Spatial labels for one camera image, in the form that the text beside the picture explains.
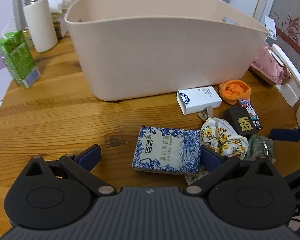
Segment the small cartoon printed packet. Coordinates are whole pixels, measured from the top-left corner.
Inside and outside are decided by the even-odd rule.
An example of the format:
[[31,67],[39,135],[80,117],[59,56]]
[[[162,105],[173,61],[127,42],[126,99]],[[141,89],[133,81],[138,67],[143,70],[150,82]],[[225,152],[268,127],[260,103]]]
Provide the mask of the small cartoon printed packet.
[[239,99],[238,105],[240,107],[245,108],[247,110],[247,112],[248,112],[248,114],[249,114],[249,116],[250,116],[250,118],[251,118],[251,120],[252,120],[255,128],[257,130],[262,129],[262,125],[260,123],[260,119],[259,119],[259,117],[258,117],[258,115],[257,115],[257,113],[255,111],[255,108],[254,108],[253,104],[251,103],[251,101],[250,100]]

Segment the tissue box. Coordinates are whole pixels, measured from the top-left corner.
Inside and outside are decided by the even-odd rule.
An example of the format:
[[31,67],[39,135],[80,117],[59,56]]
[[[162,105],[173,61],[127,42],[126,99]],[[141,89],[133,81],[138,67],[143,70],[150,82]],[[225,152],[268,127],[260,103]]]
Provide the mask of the tissue box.
[[64,38],[68,32],[64,20],[65,13],[76,0],[48,0],[53,25],[58,39]]

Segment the pink pouch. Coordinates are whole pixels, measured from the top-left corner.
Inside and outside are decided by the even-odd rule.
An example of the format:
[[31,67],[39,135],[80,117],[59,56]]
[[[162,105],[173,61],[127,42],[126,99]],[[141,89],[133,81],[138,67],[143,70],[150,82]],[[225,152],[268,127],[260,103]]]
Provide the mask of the pink pouch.
[[260,47],[250,69],[270,85],[284,85],[291,78],[290,70],[266,43]]

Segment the green candy bag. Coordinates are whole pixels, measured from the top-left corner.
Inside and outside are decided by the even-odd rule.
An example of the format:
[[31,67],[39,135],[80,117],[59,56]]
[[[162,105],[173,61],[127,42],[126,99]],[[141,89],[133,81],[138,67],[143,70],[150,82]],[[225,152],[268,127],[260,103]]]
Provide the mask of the green candy bag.
[[248,142],[249,146],[243,158],[244,160],[255,160],[257,157],[267,157],[272,163],[275,163],[273,140],[258,134],[253,134]]

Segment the white small box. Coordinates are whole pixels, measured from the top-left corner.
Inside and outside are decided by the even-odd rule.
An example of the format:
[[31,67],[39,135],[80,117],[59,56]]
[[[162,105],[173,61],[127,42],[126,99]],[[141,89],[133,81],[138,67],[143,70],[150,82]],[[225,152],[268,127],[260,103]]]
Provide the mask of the white small box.
[[201,112],[208,106],[217,108],[222,103],[212,86],[179,90],[176,100],[183,115]]

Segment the green drink carton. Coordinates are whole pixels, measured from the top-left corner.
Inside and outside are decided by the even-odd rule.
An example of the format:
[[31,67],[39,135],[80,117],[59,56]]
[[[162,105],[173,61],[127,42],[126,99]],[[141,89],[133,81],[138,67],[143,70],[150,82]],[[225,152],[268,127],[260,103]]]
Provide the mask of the green drink carton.
[[0,56],[18,85],[30,89],[41,77],[21,30],[8,32],[0,38]]

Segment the white thermos bottle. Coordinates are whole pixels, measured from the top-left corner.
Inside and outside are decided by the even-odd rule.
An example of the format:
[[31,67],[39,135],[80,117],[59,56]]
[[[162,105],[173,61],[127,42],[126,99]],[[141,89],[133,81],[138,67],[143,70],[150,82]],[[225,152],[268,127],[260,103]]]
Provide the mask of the white thermos bottle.
[[35,50],[43,53],[53,48],[58,39],[48,0],[24,0],[23,12]]

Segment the blue white tissue pack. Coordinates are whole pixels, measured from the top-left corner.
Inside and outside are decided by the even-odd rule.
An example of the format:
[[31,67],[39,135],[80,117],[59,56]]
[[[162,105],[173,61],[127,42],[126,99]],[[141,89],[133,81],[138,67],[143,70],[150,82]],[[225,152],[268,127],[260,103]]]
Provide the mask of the blue white tissue pack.
[[142,126],[132,167],[139,171],[197,175],[200,131]]

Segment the orange sock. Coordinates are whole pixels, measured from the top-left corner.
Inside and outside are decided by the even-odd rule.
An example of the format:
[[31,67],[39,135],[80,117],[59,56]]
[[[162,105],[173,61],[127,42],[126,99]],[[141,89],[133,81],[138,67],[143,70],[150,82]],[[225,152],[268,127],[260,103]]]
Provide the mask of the orange sock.
[[218,85],[223,101],[234,106],[238,100],[250,100],[251,88],[242,80],[230,80]]

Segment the beige plastic storage bin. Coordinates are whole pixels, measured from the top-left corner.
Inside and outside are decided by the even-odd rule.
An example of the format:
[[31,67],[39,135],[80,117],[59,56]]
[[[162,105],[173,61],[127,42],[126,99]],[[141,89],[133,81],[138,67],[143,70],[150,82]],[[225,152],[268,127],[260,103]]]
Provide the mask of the beige plastic storage bin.
[[104,101],[240,79],[268,36],[219,0],[77,0],[65,22],[89,87]]

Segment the floral fabric scrunchie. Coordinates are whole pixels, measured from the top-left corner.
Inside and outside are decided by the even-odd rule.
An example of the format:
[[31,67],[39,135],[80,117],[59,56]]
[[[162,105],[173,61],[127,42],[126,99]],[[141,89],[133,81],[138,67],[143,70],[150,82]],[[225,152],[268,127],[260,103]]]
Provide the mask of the floral fabric scrunchie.
[[[239,135],[233,127],[224,119],[212,117],[203,123],[200,130],[201,146],[206,146],[221,156],[236,156],[243,159],[248,150],[247,138]],[[197,179],[207,175],[208,171],[199,160],[199,173],[194,176],[186,176],[186,182],[190,185]]]

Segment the black box yellow character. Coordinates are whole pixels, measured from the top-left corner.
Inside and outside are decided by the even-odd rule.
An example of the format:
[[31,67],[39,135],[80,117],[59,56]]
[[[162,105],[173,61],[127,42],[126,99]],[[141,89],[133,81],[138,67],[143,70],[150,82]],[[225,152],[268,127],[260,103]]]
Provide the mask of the black box yellow character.
[[236,131],[237,134],[250,137],[257,133],[257,129],[252,122],[248,111],[243,107],[232,106],[223,113],[223,119],[226,120]]

